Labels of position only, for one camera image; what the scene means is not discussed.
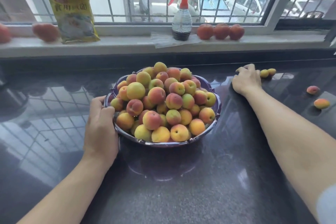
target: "purple bowl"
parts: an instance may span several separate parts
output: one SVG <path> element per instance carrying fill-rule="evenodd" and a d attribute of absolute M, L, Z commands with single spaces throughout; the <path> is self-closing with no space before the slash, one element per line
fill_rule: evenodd
<path fill-rule="evenodd" d="M 137 74 L 140 71 L 142 71 L 142 69 L 137 71 L 137 72 L 133 72 L 132 74 Z M 144 140 L 138 140 L 135 137 L 133 137 L 132 135 L 123 131 L 120 127 L 118 127 L 117 124 L 114 124 L 116 131 L 120 135 L 130 139 L 131 141 L 134 141 L 134 142 L 139 143 L 139 144 L 152 146 L 152 147 L 158 147 L 158 148 L 170 148 L 170 147 L 182 146 L 182 145 L 186 145 L 186 144 L 196 142 L 196 141 L 200 140 L 201 138 L 203 138 L 207 133 L 209 133 L 216 126 L 217 121 L 218 121 L 219 116 L 220 116 L 220 113 L 221 113 L 222 104 L 221 104 L 221 101 L 219 99 L 219 95 L 217 95 L 215 93 L 215 89 L 211 88 L 210 83 L 206 79 L 204 79 L 203 77 L 197 76 L 197 75 L 193 75 L 193 76 L 195 76 L 197 79 L 199 79 L 199 81 L 201 82 L 201 87 L 202 88 L 206 89 L 209 92 L 214 93 L 215 96 L 216 96 L 216 103 L 212 107 L 212 109 L 216 113 L 215 120 L 212 122 L 212 124 L 203 133 L 201 133 L 200 135 L 198 135 L 196 137 L 193 137 L 193 138 L 191 138 L 187 141 L 184 141 L 184 142 L 153 143 L 153 142 L 147 142 L 147 141 L 144 141 Z M 110 93 L 105 97 L 104 107 L 108 107 L 110 105 L 111 100 L 114 99 L 118 95 L 117 86 L 120 82 L 125 81 L 127 77 L 128 77 L 128 75 L 125 75 L 125 76 L 121 77 L 116 82 L 113 89 L 110 89 Z"/>

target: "white window sill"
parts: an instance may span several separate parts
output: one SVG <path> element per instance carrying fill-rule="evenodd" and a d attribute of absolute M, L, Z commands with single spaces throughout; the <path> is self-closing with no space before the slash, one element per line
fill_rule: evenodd
<path fill-rule="evenodd" d="M 330 48 L 330 44 L 324 42 L 324 33 L 275 32 L 272 35 L 245 35 L 240 41 L 218 41 L 212 37 L 198 44 L 168 48 L 155 48 L 150 36 L 102 36 L 99 42 L 70 44 L 48 44 L 37 38 L 18 37 L 8 44 L 0 44 L 0 58 Z"/>

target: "countertop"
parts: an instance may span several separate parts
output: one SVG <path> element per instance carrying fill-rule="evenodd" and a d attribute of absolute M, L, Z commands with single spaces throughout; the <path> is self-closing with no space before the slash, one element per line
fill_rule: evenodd
<path fill-rule="evenodd" d="M 230 85 L 240 64 L 191 66 L 222 102 L 200 142 L 156 149 L 121 139 L 121 150 L 82 223 L 316 224 L 278 166 L 247 101 Z M 263 88 L 336 137 L 336 60 L 257 63 L 276 68 Z M 78 163 L 93 97 L 131 69 L 19 73 L 0 90 L 0 223 L 22 218 Z M 313 107 L 321 88 L 331 102 Z"/>

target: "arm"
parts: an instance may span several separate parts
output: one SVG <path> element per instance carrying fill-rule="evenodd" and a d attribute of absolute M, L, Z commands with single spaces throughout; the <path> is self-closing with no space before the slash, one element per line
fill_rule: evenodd
<path fill-rule="evenodd" d="M 112 123 L 114 108 L 102 108 L 103 99 L 91 102 L 82 160 L 18 224 L 81 222 L 118 153 L 118 135 Z"/>
<path fill-rule="evenodd" d="M 319 196 L 336 184 L 336 140 L 268 95 L 253 64 L 237 71 L 233 89 L 250 103 L 282 171 L 317 219 Z"/>

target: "yellow salt bag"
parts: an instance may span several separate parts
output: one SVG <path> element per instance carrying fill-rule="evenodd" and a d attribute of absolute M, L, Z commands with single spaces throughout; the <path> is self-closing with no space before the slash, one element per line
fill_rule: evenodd
<path fill-rule="evenodd" d="M 90 7 L 90 0 L 49 0 L 62 43 L 99 41 Z"/>

